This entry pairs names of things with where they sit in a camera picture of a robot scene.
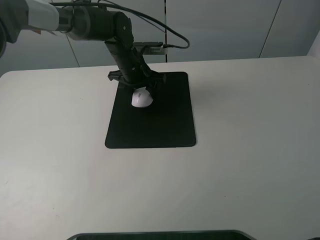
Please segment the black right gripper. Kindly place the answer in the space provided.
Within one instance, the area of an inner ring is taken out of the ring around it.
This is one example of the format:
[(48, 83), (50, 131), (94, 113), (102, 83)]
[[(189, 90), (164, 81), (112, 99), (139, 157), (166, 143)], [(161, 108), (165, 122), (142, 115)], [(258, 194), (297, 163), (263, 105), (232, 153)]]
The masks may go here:
[(145, 87), (151, 97), (156, 97), (158, 86), (166, 83), (166, 74), (151, 70), (134, 44), (125, 48), (120, 42), (106, 41), (105, 45), (118, 67), (118, 70), (109, 72), (108, 79), (132, 89)]

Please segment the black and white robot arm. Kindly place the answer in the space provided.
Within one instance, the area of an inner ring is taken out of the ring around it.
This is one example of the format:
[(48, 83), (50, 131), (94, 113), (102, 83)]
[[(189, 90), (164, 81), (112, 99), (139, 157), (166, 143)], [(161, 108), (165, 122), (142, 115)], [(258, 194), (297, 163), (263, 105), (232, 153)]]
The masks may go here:
[(118, 70), (109, 80), (132, 90), (145, 88), (154, 95), (166, 83), (165, 73), (146, 64), (143, 54), (162, 42), (135, 42), (132, 22), (121, 11), (109, 11), (86, 0), (67, 2), (62, 7), (40, 0), (2, 0), (0, 2), (0, 52), (14, 44), (22, 30), (61, 32), (75, 41), (102, 41)]

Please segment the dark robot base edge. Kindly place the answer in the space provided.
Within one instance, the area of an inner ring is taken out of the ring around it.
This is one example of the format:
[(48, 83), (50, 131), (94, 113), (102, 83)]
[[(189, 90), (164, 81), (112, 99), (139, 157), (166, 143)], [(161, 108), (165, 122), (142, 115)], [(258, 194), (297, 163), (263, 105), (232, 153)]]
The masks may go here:
[(79, 233), (68, 240), (254, 240), (239, 230)]

